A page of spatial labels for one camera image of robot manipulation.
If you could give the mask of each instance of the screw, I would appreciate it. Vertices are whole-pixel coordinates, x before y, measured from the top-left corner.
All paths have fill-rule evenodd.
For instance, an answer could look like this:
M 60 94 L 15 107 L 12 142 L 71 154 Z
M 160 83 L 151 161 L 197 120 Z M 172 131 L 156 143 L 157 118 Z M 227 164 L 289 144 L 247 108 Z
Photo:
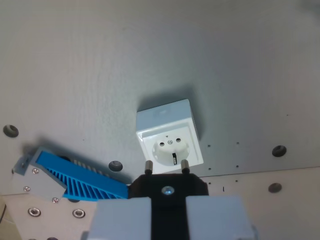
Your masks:
M 41 211 L 38 208 L 32 207 L 28 209 L 29 215 L 32 217 L 39 217 L 41 215 Z
M 59 202 L 59 199 L 57 197 L 54 197 L 52 198 L 52 202 L 56 204 L 57 202 Z
M 76 210 L 73 210 L 72 215 L 77 219 L 82 219 L 85 217 L 86 213 L 81 209 L 76 209 Z
M 34 174 L 38 174 L 38 173 L 39 173 L 39 169 L 38 169 L 38 168 L 34 168 L 34 169 L 32 169 L 32 172 L 33 172 Z
M 175 189 L 172 186 L 164 186 L 161 190 L 164 195 L 171 195 L 175 192 Z

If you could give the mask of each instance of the power socket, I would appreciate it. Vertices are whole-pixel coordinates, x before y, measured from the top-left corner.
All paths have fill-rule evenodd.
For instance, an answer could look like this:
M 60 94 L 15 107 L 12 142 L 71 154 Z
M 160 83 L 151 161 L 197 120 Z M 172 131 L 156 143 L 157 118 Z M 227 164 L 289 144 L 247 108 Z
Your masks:
M 136 136 L 154 174 L 180 169 L 184 159 L 189 166 L 204 163 L 188 99 L 139 111 Z

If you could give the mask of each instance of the small hole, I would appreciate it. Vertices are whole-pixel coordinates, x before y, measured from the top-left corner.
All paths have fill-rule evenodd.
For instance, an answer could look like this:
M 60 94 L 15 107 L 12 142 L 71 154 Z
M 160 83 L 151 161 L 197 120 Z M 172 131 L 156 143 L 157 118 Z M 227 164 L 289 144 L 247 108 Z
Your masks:
M 3 133 L 9 138 L 16 138 L 19 135 L 18 129 L 13 125 L 5 125 L 3 127 Z
M 278 145 L 272 150 L 272 155 L 276 158 L 282 157 L 287 153 L 287 148 L 283 145 Z
M 32 217 L 39 217 L 41 215 L 41 211 L 35 207 L 29 208 L 28 213 Z
M 70 199 L 70 198 L 68 198 L 68 200 L 69 200 L 70 202 L 72 202 L 72 203 L 78 203 L 78 202 L 80 202 L 80 200 L 75 200 L 75 199 Z
M 269 187 L 268 187 L 268 191 L 272 194 L 278 193 L 280 192 L 282 189 L 282 185 L 280 183 L 272 183 Z
M 109 163 L 109 169 L 113 172 L 120 172 L 123 168 L 124 166 L 119 161 L 111 161 Z

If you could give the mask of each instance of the gray metal panel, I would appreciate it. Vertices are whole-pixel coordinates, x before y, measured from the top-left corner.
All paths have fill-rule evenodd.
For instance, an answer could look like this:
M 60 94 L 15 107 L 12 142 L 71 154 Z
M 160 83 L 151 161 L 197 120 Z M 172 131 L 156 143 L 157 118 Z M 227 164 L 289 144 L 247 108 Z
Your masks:
M 187 196 L 190 240 L 258 240 L 238 196 Z
M 145 164 L 137 111 L 181 99 L 200 137 L 199 176 L 320 165 L 320 18 L 303 0 L 0 6 L 0 125 L 20 132 L 0 134 L 1 191 L 39 145 L 105 168 L 121 161 L 109 173 L 131 182 Z
M 151 240 L 151 198 L 99 200 L 87 240 Z

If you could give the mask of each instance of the metal surface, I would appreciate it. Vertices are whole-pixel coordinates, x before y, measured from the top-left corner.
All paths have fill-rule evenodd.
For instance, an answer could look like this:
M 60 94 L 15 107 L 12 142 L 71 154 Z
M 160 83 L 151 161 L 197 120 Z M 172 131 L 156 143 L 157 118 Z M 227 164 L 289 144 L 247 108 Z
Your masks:
M 37 159 L 42 155 L 42 150 L 39 148 L 33 156 L 26 155 L 16 160 L 11 181 L 7 183 L 12 188 L 10 191 L 3 191 L 3 194 L 29 192 L 48 201 L 51 201 L 52 198 L 62 197 L 67 186 L 37 163 Z M 34 174 L 35 168 L 39 170 L 37 174 Z
M 319 240 L 320 167 L 212 176 L 202 180 L 208 183 L 210 196 L 242 197 L 260 240 Z M 282 190 L 270 193 L 268 188 L 273 183 L 280 183 Z M 80 240 L 83 232 L 90 229 L 97 204 L 88 201 L 72 203 L 65 198 L 59 204 L 52 204 L 31 194 L 3 198 L 22 240 L 45 240 L 52 236 L 62 240 Z M 27 210 L 33 206 L 41 210 L 40 217 L 28 214 Z M 85 217 L 75 218 L 71 214 L 74 209 L 84 210 Z M 118 216 L 120 221 L 125 220 L 121 214 Z M 137 216 L 139 214 L 133 216 L 135 220 L 132 223 L 139 222 Z M 34 231 L 39 226 L 41 231 Z
M 1 192 L 39 145 L 106 170 L 120 161 L 122 171 L 107 172 L 132 182 L 145 165 L 137 111 L 185 98 L 199 176 L 320 165 L 320 16 L 304 0 L 0 6 L 0 125 L 19 131 L 0 134 Z

